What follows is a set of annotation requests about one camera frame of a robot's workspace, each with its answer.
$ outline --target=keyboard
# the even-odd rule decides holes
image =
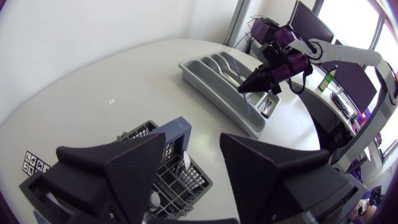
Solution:
[[[346,117],[346,119],[349,119],[350,113],[347,107],[344,105],[344,103],[336,93],[331,93],[331,100],[332,102],[334,102],[337,108],[343,113],[344,117]]]
[[[398,144],[398,139],[396,139],[387,149],[383,152],[383,156],[388,155]]]

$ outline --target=small sticker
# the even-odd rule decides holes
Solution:
[[[27,170],[27,175],[33,175],[34,171],[35,171],[35,167],[32,167],[29,165],[29,168]]]
[[[28,169],[28,168],[29,168],[29,163],[27,163],[27,162],[25,161],[22,170],[23,170],[24,172],[27,172],[27,169]]]
[[[43,170],[43,165],[44,165],[44,162],[41,161],[40,159],[38,159],[37,160],[37,164],[36,164],[36,169],[39,170],[39,171],[42,171]]]
[[[49,170],[50,166],[47,164],[44,164],[43,166],[43,172],[47,172]]]
[[[36,160],[37,160],[37,158],[35,157],[35,156],[31,156],[30,157],[30,165],[32,165],[33,167],[35,167],[35,165],[36,165]]]
[[[26,155],[25,155],[25,161],[26,162],[30,162],[30,157],[32,156],[32,154],[29,151],[26,151]]]

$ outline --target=green bottle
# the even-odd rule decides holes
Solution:
[[[321,91],[324,91],[329,83],[332,81],[333,77],[335,76],[336,70],[337,70],[337,65],[335,65],[326,75],[325,78],[322,80],[321,84],[318,85],[318,89]]]

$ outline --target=dish rack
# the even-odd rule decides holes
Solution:
[[[187,150],[190,130],[190,124],[182,117],[161,127],[147,121],[128,133],[123,132],[115,140],[127,141],[150,133],[165,133],[166,146],[152,186],[152,190],[159,194],[160,207],[151,214],[159,218],[176,220],[186,216],[213,185],[192,158],[188,170],[185,168],[182,154]]]

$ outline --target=window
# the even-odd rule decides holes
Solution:
[[[324,0],[318,17],[345,45],[369,49],[379,14],[367,0]]]
[[[386,24],[383,25],[380,38],[374,50],[379,52],[383,59],[390,63],[395,73],[398,72],[398,44]]]
[[[385,16],[380,8],[372,5],[371,0],[317,0],[313,11],[335,33],[336,38],[344,45],[362,49],[374,49],[383,59],[390,63],[394,72],[398,72],[398,43],[394,34],[385,24]],[[377,91],[381,85],[376,77],[374,67],[366,67],[365,72]],[[370,111],[377,103],[378,93],[371,102]],[[388,156],[393,151],[389,146],[398,139],[398,110],[380,131],[382,144],[381,154]]]

